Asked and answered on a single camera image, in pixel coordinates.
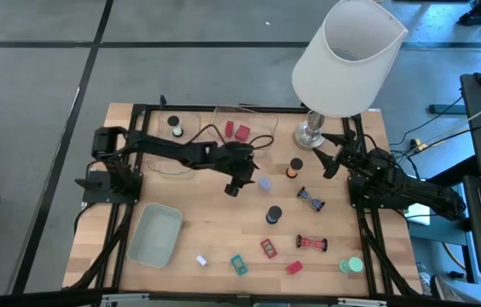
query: white lamp shade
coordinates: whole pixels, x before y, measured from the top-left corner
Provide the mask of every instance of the white lamp shade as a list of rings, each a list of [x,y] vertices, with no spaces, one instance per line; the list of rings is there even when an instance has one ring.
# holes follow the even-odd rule
[[[379,93],[407,33],[372,0],[341,0],[293,69],[293,89],[322,115],[363,112]]]

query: silver lamp base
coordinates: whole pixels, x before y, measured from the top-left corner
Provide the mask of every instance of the silver lamp base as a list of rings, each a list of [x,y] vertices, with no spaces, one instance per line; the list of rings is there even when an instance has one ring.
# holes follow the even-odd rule
[[[305,150],[317,148],[324,142],[322,133],[324,129],[324,116],[316,112],[309,112],[307,120],[299,123],[293,132],[298,146]]]

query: cylinder cap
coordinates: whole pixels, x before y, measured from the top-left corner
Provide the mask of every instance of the cylinder cap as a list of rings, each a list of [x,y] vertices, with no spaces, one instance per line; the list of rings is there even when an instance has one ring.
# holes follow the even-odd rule
[[[277,220],[282,216],[282,209],[279,206],[271,206],[267,214],[270,218]]]
[[[178,124],[180,124],[180,119],[176,115],[170,116],[166,122],[169,124],[171,127],[176,127]]]
[[[293,158],[292,161],[290,161],[290,167],[296,171],[301,170],[303,167],[303,161],[300,158]]]

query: red cube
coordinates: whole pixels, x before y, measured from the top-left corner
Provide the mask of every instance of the red cube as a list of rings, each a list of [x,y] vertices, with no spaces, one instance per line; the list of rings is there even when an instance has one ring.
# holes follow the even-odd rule
[[[249,134],[250,134],[250,128],[244,125],[240,125],[239,129],[237,130],[237,133],[235,133],[235,139],[244,142],[248,138]]]
[[[232,137],[234,129],[235,129],[235,124],[232,121],[228,120],[227,124],[225,124],[225,136]]]
[[[288,272],[291,275],[296,274],[303,268],[303,265],[298,261],[294,262],[293,264],[288,265]]]

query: desk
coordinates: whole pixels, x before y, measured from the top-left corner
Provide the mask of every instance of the desk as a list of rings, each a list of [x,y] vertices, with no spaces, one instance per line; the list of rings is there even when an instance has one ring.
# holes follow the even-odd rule
[[[105,126],[127,127],[131,104],[110,105]],[[149,134],[157,130],[161,111],[151,112]],[[210,123],[212,113],[200,112],[201,126]],[[144,180],[139,203],[135,206],[129,241],[135,233],[138,220],[147,203],[158,203],[177,208],[183,214],[183,227],[176,249],[168,266],[155,269],[125,258],[119,285],[125,291],[151,291],[175,293],[252,293],[298,295],[368,295],[364,273],[344,274],[339,261],[352,256],[362,257],[361,241],[356,213],[350,206],[346,178],[348,172],[341,167],[332,180],[322,177],[322,165],[310,151],[298,149],[293,142],[295,126],[303,114],[278,113],[275,143],[263,156],[256,155],[260,166],[253,178],[267,176],[272,184],[268,193],[258,190],[257,184],[242,188],[236,198],[223,192],[229,177],[215,171],[196,171],[190,179],[163,177],[150,171],[144,155]],[[365,133],[371,135],[382,148],[388,148],[385,127],[379,111],[362,115]],[[342,133],[340,119],[327,119],[327,132]],[[201,135],[201,141],[209,137]],[[322,150],[335,154],[337,148],[325,142]],[[289,161],[299,157],[304,167],[298,177],[284,175]],[[315,212],[296,197],[299,189],[327,202]],[[283,210],[275,225],[265,222],[265,214],[272,205]],[[77,281],[102,249],[110,205],[97,204],[80,219],[68,261],[64,286]],[[407,225],[392,210],[380,210],[385,247],[391,261],[409,285],[420,292],[420,282],[414,261]],[[325,237],[327,252],[315,249],[296,249],[297,234]],[[278,256],[267,259],[259,242],[271,239]],[[240,254],[246,261],[248,273],[237,276],[230,259]],[[206,267],[195,260],[203,255]],[[104,285],[112,279],[115,256],[108,263]],[[287,265],[299,260],[304,268],[296,275],[286,272]],[[374,270],[378,289],[382,291],[382,278],[377,260]]]

